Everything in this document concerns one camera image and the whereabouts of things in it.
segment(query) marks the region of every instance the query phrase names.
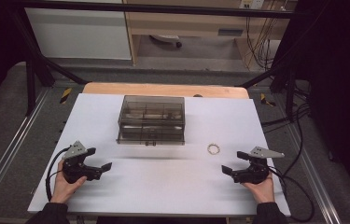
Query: metal frame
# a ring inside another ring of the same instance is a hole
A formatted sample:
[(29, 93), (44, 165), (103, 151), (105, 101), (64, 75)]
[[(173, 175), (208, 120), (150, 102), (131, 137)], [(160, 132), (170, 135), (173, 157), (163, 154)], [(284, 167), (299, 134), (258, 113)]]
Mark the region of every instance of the metal frame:
[(122, 12), (148, 12), (148, 13), (170, 13), (170, 14), (192, 14), (192, 15), (212, 15), (231, 17), (254, 17), (254, 18), (277, 18), (277, 19), (302, 19), (310, 18), (312, 14), (294, 11), (271, 11), (271, 10), (251, 10), (234, 9), (220, 7), (182, 7), (182, 6), (160, 6), (160, 5), (140, 5), (140, 4), (114, 4), (114, 3), (91, 3), (91, 2), (67, 2), (67, 1), (44, 1), (44, 0), (12, 0), (6, 2), (6, 10), (14, 25), (18, 28), (27, 48), (25, 55), (28, 56), (28, 110), (29, 114), (35, 106), (35, 84), (33, 76), (36, 74), (43, 86), (52, 86), (55, 82), (48, 68), (54, 69), (66, 77), (74, 80), (78, 84), (87, 84), (89, 81), (83, 80), (72, 73), (66, 71), (58, 64), (50, 61), (39, 50), (35, 40), (29, 34), (19, 15), (19, 9), (50, 8), (67, 10), (89, 10), (89, 11), (122, 11)]

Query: white table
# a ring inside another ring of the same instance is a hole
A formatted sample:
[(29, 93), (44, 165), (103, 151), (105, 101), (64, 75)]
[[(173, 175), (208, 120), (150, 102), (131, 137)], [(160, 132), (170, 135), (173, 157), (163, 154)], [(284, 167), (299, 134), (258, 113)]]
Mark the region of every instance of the white table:
[[(245, 169), (237, 151), (267, 147), (252, 100), (185, 97), (184, 146), (117, 144), (123, 95), (80, 94), (53, 151), (79, 140), (96, 147), (89, 166), (113, 162), (100, 180), (87, 181), (68, 202), (69, 212), (92, 216), (238, 217), (256, 214), (248, 189), (221, 173), (221, 165)], [(210, 143), (221, 151), (211, 155)], [(40, 211), (48, 201), (43, 174), (28, 211)], [(273, 178), (280, 210), (289, 210), (277, 177)]]

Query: gray floor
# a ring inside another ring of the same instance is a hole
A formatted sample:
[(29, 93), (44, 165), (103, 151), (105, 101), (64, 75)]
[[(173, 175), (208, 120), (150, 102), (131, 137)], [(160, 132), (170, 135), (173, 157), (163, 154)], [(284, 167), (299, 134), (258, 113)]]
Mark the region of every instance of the gray floor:
[[(182, 49), (176, 49), (169, 44), (157, 43), (148, 37), (143, 38), (142, 41), (145, 44), (140, 49), (140, 61), (136, 66), (126, 63), (106, 63), (99, 66), (100, 68), (95, 66), (92, 68), (91, 64), (89, 66), (84, 64), (81, 68), (78, 66), (79, 63), (75, 63), (69, 70), (93, 81), (222, 86), (237, 85), (257, 75), (248, 73), (240, 66), (242, 62), (238, 58), (239, 55), (236, 54), (233, 42), (229, 40), (182, 38)], [(63, 122), (67, 120), (77, 94), (82, 91), (82, 86), (75, 86), (62, 76), (55, 76), (59, 79), (56, 87), (49, 90), (47, 101), (0, 184), (0, 218), (22, 222), (31, 216), (26, 211), (32, 199), (31, 191), (38, 184), (47, 166), (52, 150), (55, 148), (55, 141), (61, 136), (60, 130), (65, 125)], [(269, 101), (276, 101), (284, 97), (283, 94), (272, 96), (266, 88), (269, 83), (270, 80), (265, 80), (249, 90), (250, 97), (255, 100), (261, 121), (283, 117), (279, 106), (265, 105), (260, 102), (261, 92), (266, 93)], [(71, 85), (73, 90), (66, 104), (59, 104), (63, 91), (68, 85)], [(24, 67), (16, 66), (8, 73), (7, 79), (0, 88), (0, 159), (21, 126), (25, 118), (25, 111), (25, 71)], [(319, 136), (314, 120), (304, 117), (301, 119), (301, 126), (304, 148), (318, 170), (341, 221), (350, 223), (350, 178), (340, 163), (328, 160), (328, 152)], [(272, 128), (274, 126), (264, 128), (264, 131)], [(266, 133), (266, 139), (270, 149), (286, 154), (285, 159), (274, 160), (277, 168), (286, 169), (296, 154), (288, 128), (283, 127)], [(315, 216), (310, 223), (326, 223), (305, 171), (299, 162), (289, 175), (299, 181), (314, 198)], [(291, 184), (288, 184), (287, 191), (287, 202), (293, 216), (306, 217), (309, 214), (310, 205), (305, 196)], [(232, 218), (231, 223), (244, 223), (243, 220), (243, 218)]]

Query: electrical cable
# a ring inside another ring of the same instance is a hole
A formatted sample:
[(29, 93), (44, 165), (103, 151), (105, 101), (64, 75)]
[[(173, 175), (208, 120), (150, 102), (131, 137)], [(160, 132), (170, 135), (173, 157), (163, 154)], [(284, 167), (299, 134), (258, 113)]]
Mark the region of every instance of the electrical cable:
[(271, 129), (271, 130), (269, 130), (269, 131), (266, 131), (266, 132), (264, 132), (264, 133), (270, 133), (270, 132), (273, 132), (273, 131), (276, 131), (276, 130), (278, 130), (278, 129), (281, 129), (281, 128), (283, 128), (283, 127), (286, 127), (288, 124), (290, 124), (291, 122), (289, 122), (289, 123), (286, 123), (286, 124), (283, 124), (283, 125), (280, 125), (279, 127), (276, 127), (276, 128), (274, 128), (274, 129)]
[(260, 44), (259, 44), (258, 58), (259, 58), (260, 63), (264, 63), (263, 68), (265, 69), (265, 71), (268, 70), (268, 64), (272, 64), (273, 59), (274, 59), (274, 58), (269, 59), (269, 55), (271, 54), (271, 46), (270, 46), (271, 41), (270, 41), (270, 39), (268, 39), (268, 36), (271, 34), (272, 29), (273, 29), (274, 25), (276, 24), (276, 22), (277, 22), (277, 19), (270, 19), (267, 31), (265, 32), (265, 34), (264, 34), (264, 36), (261, 39)]
[[(302, 104), (300, 105), (299, 107), (299, 115), (300, 115), (300, 118), (302, 118), (303, 116), (305, 116), (305, 113), (308, 114), (310, 111), (309, 109), (309, 106), (308, 104)], [(282, 118), (282, 119), (276, 119), (276, 120), (271, 120), (271, 121), (264, 121), (261, 123), (261, 126), (262, 127), (268, 127), (268, 126), (272, 126), (274, 124), (278, 124), (278, 123), (282, 123), (282, 122), (285, 122), (285, 121), (288, 121), (288, 120), (291, 120), (288, 116)]]
[(302, 185), (299, 182), (297, 182), (295, 179), (293, 179), (293, 178), (291, 178), (289, 176), (282, 175), (282, 173), (277, 168), (274, 168), (276, 171), (274, 171), (272, 168), (273, 167), (268, 166), (268, 169), (274, 175), (279, 177), (279, 180), (284, 182), (283, 184), (281, 183), (281, 185), (282, 185), (282, 188), (283, 188), (283, 186), (285, 186), (285, 188), (283, 189), (283, 193), (285, 194), (285, 197), (287, 196), (287, 183), (286, 183), (286, 180), (289, 180), (290, 182), (295, 184), (302, 191), (302, 193), (306, 196), (306, 198), (308, 199), (308, 201), (309, 201), (309, 203), (311, 205), (311, 214), (306, 219), (301, 219), (301, 218), (294, 217), (294, 216), (290, 216), (290, 217), (293, 218), (294, 220), (298, 221), (298, 222), (309, 222), (312, 219), (312, 217), (314, 217), (314, 215), (315, 215), (315, 205), (314, 205), (314, 201), (312, 200), (311, 196), (309, 196), (308, 192), (306, 192), (306, 189), (303, 188)]
[[(269, 7), (269, 9), (273, 8), (273, 5), (275, 3), (275, 0), (272, 1), (271, 6)], [(259, 32), (259, 37), (257, 39), (256, 45), (253, 46), (253, 44), (251, 43), (251, 39), (250, 39), (250, 35), (249, 35), (249, 30), (250, 30), (250, 18), (246, 17), (246, 35), (247, 35), (247, 45), (249, 46), (250, 52), (248, 52), (246, 55), (248, 54), (252, 54), (255, 62), (257, 63), (258, 66), (260, 66), (261, 68), (266, 68), (266, 65), (264, 64), (264, 59), (262, 57), (261, 52), (263, 51), (263, 46), (267, 40), (267, 37), (269, 36), (269, 34), (272, 31), (273, 26), (276, 24), (277, 19), (268, 19), (266, 18), (261, 31)], [(259, 53), (258, 55), (256, 55), (256, 49), (259, 49)]]
[(301, 105), (297, 109), (297, 113), (296, 113), (297, 127), (298, 127), (299, 134), (300, 134), (300, 148), (299, 148), (299, 152), (298, 152), (296, 158), (294, 159), (294, 161), (285, 170), (285, 172), (283, 173), (283, 176), (287, 176), (287, 173), (291, 170), (291, 168), (298, 161), (298, 159), (300, 158), (300, 156), (302, 154), (302, 150), (303, 150), (303, 134), (302, 134), (302, 128), (301, 128), (301, 125), (300, 125), (300, 108), (301, 108)]
[(49, 165), (49, 170), (47, 171), (47, 178), (46, 178), (46, 193), (47, 193), (47, 198), (49, 199), (49, 202), (50, 200), (52, 199), (52, 193), (51, 193), (51, 190), (50, 190), (50, 178), (52, 177), (52, 175), (50, 174), (51, 173), (51, 170), (52, 170), (52, 167), (53, 167), (53, 164), (56, 162), (56, 160), (58, 159), (58, 157), (64, 153), (65, 151), (69, 150), (70, 147), (67, 147), (67, 148), (64, 148), (62, 149), (60, 152), (58, 152), (58, 154), (56, 154), (56, 156), (53, 158), (51, 164)]
[[(67, 147), (67, 148), (64, 148), (62, 149), (60, 152), (58, 152), (58, 154), (55, 155), (55, 157), (53, 158), (51, 164), (49, 165), (49, 170), (47, 172), (47, 178), (46, 178), (46, 193), (47, 193), (47, 198), (49, 199), (49, 202), (50, 200), (52, 199), (52, 193), (51, 193), (51, 190), (50, 190), (50, 179), (58, 174), (59, 172), (61, 171), (57, 171), (53, 174), (51, 174), (51, 170), (52, 170), (52, 167), (53, 167), (53, 164), (56, 162), (56, 160), (58, 159), (58, 157), (64, 153), (65, 151), (69, 150), (70, 147)], [(84, 224), (84, 217), (83, 216), (77, 216), (77, 224)]]

